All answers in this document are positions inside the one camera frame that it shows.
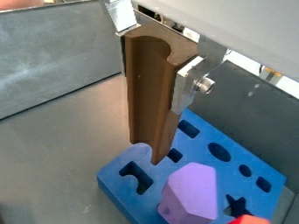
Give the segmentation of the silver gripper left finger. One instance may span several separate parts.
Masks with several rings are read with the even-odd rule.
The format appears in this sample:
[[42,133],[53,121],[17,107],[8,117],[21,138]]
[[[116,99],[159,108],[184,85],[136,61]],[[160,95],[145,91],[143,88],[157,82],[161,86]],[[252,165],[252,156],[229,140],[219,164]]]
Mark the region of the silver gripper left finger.
[[125,33],[136,28],[136,15],[131,0],[104,0],[108,15],[116,27],[116,35],[120,41],[120,68],[121,74],[125,73]]

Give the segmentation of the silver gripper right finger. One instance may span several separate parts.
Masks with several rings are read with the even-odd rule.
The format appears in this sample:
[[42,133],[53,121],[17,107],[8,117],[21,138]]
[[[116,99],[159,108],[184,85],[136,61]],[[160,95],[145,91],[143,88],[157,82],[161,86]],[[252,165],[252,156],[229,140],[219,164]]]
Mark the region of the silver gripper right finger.
[[208,75],[221,64],[227,50],[224,45],[200,36],[197,56],[177,71],[175,77],[171,111],[176,115],[192,104],[197,93],[207,95],[211,92],[215,81]]

